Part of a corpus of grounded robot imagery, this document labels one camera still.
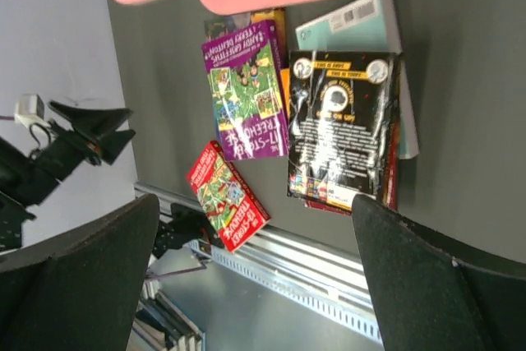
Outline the black back cover book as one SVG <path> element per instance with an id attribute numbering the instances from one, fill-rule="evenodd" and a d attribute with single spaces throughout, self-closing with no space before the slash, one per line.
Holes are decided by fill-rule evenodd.
<path id="1" fill-rule="evenodd" d="M 343 210 L 358 194 L 383 203 L 400 67 L 391 52 L 290 53 L 288 196 Z"/>

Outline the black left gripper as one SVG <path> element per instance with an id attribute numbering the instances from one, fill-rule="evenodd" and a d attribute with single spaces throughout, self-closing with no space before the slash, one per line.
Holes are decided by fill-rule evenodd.
<path id="1" fill-rule="evenodd" d="M 55 121 L 47 127 L 38 122 L 30 124 L 28 130 L 38 147 L 30 152 L 29 157 L 38 168 L 58 181 L 68 178 L 82 162 L 100 166 L 103 160 L 112 165 L 136 134 L 132 129 L 117 131 L 132 115 L 127 108 L 82 109 L 54 100 L 49 101 L 48 106 L 65 118 L 75 131 L 68 131 Z M 102 137 L 99 147 L 81 134 Z"/>

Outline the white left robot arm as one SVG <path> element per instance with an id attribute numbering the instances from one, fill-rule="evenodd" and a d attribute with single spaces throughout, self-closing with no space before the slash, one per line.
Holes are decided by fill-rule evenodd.
<path id="1" fill-rule="evenodd" d="M 55 120 L 44 120 L 44 104 L 38 95 L 19 101 L 27 112 L 15 113 L 31 136 L 39 131 L 48 139 L 24 155 L 1 139 L 1 251 L 22 247 L 22 225 L 34 220 L 27 209 L 39 206 L 83 162 L 111 165 L 135 136 L 121 126 L 132 115 L 128 108 L 83 109 L 51 100 L 48 107 L 71 124 L 67 130 Z"/>

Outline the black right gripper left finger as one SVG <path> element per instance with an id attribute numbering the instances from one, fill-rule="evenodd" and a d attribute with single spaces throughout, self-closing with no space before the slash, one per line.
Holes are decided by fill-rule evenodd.
<path id="1" fill-rule="evenodd" d="M 159 223 L 144 195 L 1 256 L 3 350 L 124 350 Z"/>

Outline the purple 117-storey treehouse book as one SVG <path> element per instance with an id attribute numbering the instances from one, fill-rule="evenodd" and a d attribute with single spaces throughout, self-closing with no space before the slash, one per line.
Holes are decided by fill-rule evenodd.
<path id="1" fill-rule="evenodd" d="M 212 39 L 201 51 L 225 159 L 285 156 L 288 117 L 275 22 Z"/>

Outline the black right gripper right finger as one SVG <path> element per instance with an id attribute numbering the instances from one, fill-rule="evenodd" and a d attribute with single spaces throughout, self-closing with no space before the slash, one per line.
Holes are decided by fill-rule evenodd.
<path id="1" fill-rule="evenodd" d="M 358 195 L 352 204 L 386 350 L 523 350 L 525 265 Z"/>

